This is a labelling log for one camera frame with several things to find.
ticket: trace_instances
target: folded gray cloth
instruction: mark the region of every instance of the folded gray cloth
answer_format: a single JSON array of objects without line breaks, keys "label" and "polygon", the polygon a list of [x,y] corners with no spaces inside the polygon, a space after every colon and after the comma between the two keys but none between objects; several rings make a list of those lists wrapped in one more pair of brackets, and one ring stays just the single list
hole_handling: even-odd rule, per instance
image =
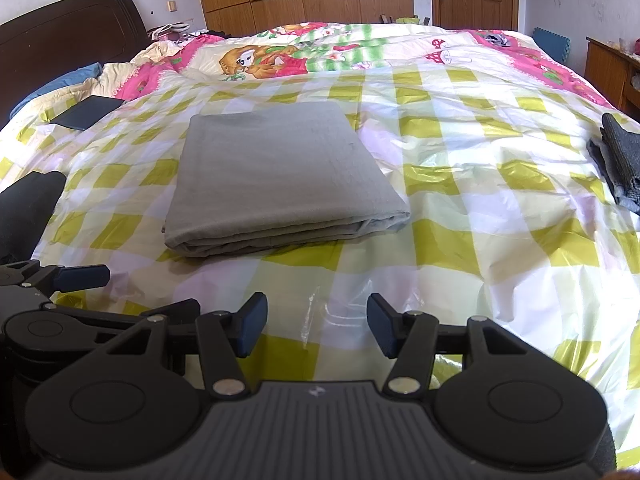
[{"label": "folded gray cloth", "polygon": [[640,135],[626,131],[611,114],[602,116],[602,140],[625,188],[625,196],[640,201]]},{"label": "folded gray cloth", "polygon": [[629,209],[629,211],[638,213],[640,206],[625,194],[625,187],[622,185],[620,174],[616,169],[609,147],[602,140],[589,139],[587,141],[587,151],[595,161],[600,175],[607,181],[607,185],[616,204]]},{"label": "folded gray cloth", "polygon": [[355,238],[409,219],[331,102],[194,116],[164,241],[183,256]]}]

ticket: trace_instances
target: screw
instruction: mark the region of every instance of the screw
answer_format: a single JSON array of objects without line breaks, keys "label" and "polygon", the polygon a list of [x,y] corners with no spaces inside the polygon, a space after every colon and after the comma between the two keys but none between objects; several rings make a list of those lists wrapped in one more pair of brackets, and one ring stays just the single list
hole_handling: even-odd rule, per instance
[{"label": "screw", "polygon": [[420,383],[412,377],[396,377],[386,384],[396,394],[413,394],[420,389]]},{"label": "screw", "polygon": [[238,379],[220,379],[213,383],[213,391],[225,396],[241,394],[244,392],[244,383]]}]

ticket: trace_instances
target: headboard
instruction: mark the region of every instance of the headboard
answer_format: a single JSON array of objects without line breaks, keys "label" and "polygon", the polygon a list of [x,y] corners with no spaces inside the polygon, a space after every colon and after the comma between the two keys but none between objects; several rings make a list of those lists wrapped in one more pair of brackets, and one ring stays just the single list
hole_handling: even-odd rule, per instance
[{"label": "headboard", "polygon": [[25,96],[94,62],[124,62],[149,45],[132,0],[61,0],[0,25],[0,128]]}]

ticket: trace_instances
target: cartoon print blanket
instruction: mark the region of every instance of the cartoon print blanket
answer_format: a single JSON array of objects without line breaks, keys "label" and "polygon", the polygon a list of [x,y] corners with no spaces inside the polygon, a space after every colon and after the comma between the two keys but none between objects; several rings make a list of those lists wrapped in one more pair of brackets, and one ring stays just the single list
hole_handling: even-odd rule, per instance
[{"label": "cartoon print blanket", "polygon": [[[130,102],[85,132],[49,124],[92,93]],[[167,250],[191,116],[326,100],[410,205],[409,226],[204,262]],[[252,380],[384,377],[390,363],[366,325],[372,292],[443,323],[491,316],[601,391],[624,466],[640,462],[640,223],[586,152],[608,110],[515,32],[287,25],[154,44],[33,100],[0,132],[0,189],[32,170],[68,175],[35,256],[108,264],[112,280],[60,303],[136,314],[196,298],[234,310],[267,294],[268,326],[242,362]],[[459,366],[440,359],[434,384]]]}]

